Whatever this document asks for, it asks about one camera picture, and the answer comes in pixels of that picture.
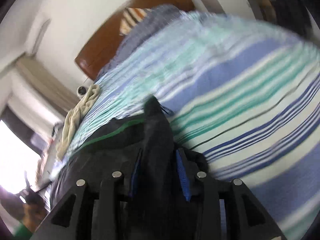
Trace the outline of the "person's left hand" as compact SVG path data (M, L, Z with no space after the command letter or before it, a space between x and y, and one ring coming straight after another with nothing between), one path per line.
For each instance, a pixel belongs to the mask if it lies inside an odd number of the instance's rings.
M32 233L36 231L47 215L44 203L23 204L24 216L22 224Z

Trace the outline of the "green sleeved left forearm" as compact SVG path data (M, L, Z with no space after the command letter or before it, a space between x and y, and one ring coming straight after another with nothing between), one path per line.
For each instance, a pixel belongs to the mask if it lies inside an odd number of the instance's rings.
M33 236L33 233L23 224L20 224L16 231L14 232L12 239L13 240L30 240Z

